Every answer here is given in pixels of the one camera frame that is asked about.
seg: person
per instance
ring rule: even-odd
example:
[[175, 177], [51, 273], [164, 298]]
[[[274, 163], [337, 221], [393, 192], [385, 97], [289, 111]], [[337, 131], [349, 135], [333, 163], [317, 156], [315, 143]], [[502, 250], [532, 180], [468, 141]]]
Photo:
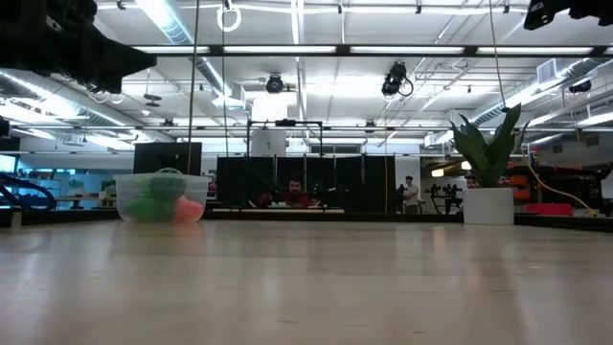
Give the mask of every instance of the person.
[[420, 187], [413, 184], [413, 176], [408, 175], [404, 178], [406, 189], [404, 190], [404, 213], [407, 215], [418, 215], [420, 213]]
[[[307, 208], [311, 206], [308, 194], [303, 191], [302, 181], [295, 176], [289, 178], [287, 191], [282, 194], [282, 199], [286, 206], [292, 208]], [[272, 204], [272, 195], [264, 193], [260, 198], [260, 207], [268, 207], [270, 204]]]

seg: person in white shirt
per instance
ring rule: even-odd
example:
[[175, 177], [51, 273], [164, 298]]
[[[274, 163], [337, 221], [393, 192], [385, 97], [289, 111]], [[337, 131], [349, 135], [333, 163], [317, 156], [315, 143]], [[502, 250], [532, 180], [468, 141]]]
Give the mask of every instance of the person in white shirt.
[[404, 190], [404, 213], [406, 215], [418, 215], [420, 213], [420, 202], [418, 195], [420, 187], [413, 184], [413, 176], [406, 176], [406, 189]]

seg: orange ball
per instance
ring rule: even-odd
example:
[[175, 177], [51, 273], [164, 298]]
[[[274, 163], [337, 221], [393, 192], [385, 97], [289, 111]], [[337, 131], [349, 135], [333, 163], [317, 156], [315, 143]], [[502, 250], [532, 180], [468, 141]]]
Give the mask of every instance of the orange ball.
[[197, 202], [188, 200], [181, 196], [176, 200], [174, 206], [174, 221], [176, 222], [196, 222], [202, 218], [204, 206]]

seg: wooden floor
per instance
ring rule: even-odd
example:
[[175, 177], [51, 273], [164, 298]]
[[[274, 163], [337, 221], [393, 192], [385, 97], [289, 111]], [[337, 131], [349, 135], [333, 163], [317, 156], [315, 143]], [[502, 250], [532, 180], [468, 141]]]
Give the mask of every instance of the wooden floor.
[[610, 344], [613, 237], [205, 221], [0, 235], [3, 345]]

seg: potted plant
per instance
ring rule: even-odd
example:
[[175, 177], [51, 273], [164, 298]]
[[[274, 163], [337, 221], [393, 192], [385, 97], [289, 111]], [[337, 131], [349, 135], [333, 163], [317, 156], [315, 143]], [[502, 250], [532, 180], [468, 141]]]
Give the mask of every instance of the potted plant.
[[521, 145], [528, 126], [524, 126], [516, 141], [514, 128], [520, 115], [521, 104], [507, 112], [489, 141], [462, 115], [464, 125], [457, 128], [451, 124], [456, 150], [470, 163], [471, 172], [481, 187], [464, 192], [466, 224], [513, 225], [513, 189], [499, 188], [498, 181], [507, 170], [511, 153]]

